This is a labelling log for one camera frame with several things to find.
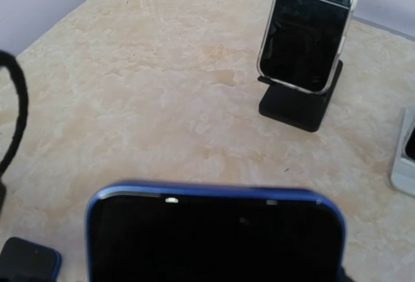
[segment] countertop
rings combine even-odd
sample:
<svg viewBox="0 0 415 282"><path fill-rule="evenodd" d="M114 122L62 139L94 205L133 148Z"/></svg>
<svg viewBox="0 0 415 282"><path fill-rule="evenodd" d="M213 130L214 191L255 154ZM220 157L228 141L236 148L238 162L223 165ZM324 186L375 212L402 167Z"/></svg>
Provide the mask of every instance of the countertop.
<svg viewBox="0 0 415 282"><path fill-rule="evenodd" d="M89 0L22 53L30 119L4 179L0 243L19 236L86 281L84 212L122 178L296 186L336 202L359 281L415 280L415 199L389 182L415 104L415 43L351 24L315 134L267 119L256 60L272 0ZM0 149L17 99L2 71Z"/></svg>

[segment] stand base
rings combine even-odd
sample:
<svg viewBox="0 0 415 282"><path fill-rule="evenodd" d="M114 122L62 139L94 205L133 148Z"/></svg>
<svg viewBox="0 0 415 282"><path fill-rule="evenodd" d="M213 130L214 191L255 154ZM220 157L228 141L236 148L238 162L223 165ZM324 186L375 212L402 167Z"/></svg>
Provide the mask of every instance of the stand base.
<svg viewBox="0 0 415 282"><path fill-rule="evenodd" d="M259 113L308 132L318 131L342 69L343 62L339 60L330 89L321 95L306 94L263 76L259 77L258 81L270 84L259 104Z"/></svg>

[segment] black device with blue edge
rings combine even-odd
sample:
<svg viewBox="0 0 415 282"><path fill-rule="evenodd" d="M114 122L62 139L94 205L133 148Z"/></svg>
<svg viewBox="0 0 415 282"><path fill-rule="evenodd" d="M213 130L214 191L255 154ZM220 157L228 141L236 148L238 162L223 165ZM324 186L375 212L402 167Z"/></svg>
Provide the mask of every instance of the black device with blue edge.
<svg viewBox="0 0 415 282"><path fill-rule="evenodd" d="M91 282L340 281L345 236L303 189L124 182L86 213Z"/></svg>

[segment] phone screen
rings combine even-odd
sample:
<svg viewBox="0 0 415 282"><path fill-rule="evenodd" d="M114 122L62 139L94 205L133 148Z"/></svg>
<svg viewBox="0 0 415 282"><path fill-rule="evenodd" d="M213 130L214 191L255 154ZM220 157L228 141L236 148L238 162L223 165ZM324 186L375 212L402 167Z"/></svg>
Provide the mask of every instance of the phone screen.
<svg viewBox="0 0 415 282"><path fill-rule="evenodd" d="M259 60L262 74L325 90L353 0L276 0Z"/></svg>
<svg viewBox="0 0 415 282"><path fill-rule="evenodd" d="M120 195L88 229L92 282L334 282L342 259L342 224L316 202Z"/></svg>
<svg viewBox="0 0 415 282"><path fill-rule="evenodd" d="M409 136L408 143L405 147L405 153L410 159L415 161L415 127Z"/></svg>

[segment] black cord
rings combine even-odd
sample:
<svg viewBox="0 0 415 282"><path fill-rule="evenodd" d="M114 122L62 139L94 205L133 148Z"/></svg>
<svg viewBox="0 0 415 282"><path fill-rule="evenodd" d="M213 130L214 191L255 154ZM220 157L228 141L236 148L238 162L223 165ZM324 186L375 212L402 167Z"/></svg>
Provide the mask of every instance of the black cord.
<svg viewBox="0 0 415 282"><path fill-rule="evenodd" d="M6 187L1 181L3 174L6 172L8 166L11 164L16 152L18 151L23 133L26 129L27 116L29 114L29 95L27 93L27 85L25 75L21 70L18 62L13 55L0 51L0 67L6 67L10 78L13 81L16 93L19 99L19 114L16 121L16 129L12 142L3 158L0 162L0 213L3 206L4 199L6 197Z"/></svg>

